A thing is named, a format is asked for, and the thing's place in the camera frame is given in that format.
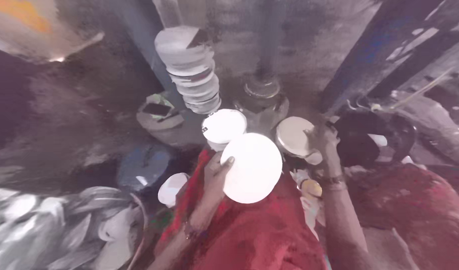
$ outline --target wrist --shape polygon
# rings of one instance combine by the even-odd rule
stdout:
[[[190,225],[197,230],[206,230],[220,202],[217,196],[204,195],[188,220]]]

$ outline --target person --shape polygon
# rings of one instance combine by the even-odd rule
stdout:
[[[234,158],[220,164],[221,153],[203,150],[148,270],[376,269],[347,191],[336,136],[324,127],[315,139],[324,158],[321,185],[330,264],[305,224],[301,193],[286,164],[265,199],[240,204],[223,193]]]

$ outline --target bangle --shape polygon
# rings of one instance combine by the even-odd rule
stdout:
[[[186,239],[194,239],[201,233],[202,231],[194,229],[189,222],[184,223],[184,235],[186,236]]]
[[[322,184],[323,191],[324,189],[330,191],[340,191],[348,189],[348,187],[346,186],[345,177],[343,175],[326,178],[322,181]]]

